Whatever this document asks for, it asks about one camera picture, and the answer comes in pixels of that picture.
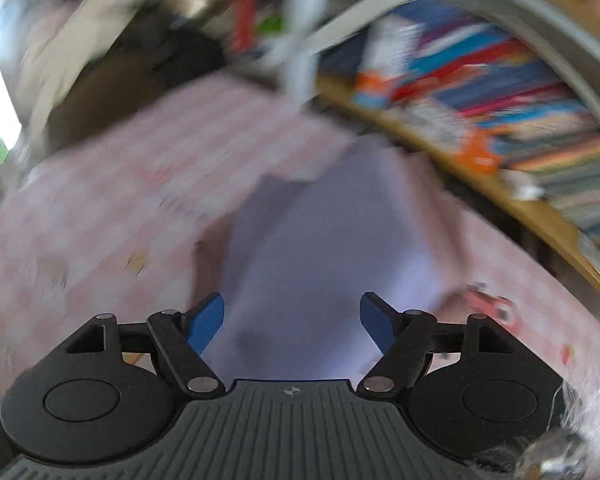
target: pink surface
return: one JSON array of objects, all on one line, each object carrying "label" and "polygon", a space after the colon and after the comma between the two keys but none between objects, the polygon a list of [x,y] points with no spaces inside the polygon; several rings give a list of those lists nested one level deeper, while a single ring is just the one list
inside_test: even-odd
[{"label": "pink surface", "polygon": [[[264,173],[315,177],[350,142],[329,121],[215,75],[44,162],[0,206],[0,395],[97,313],[136,322],[186,309],[203,229]],[[472,282],[516,305],[523,342],[558,371],[567,345],[576,362],[600,353],[600,325],[556,280],[473,212],[461,225]]]}]

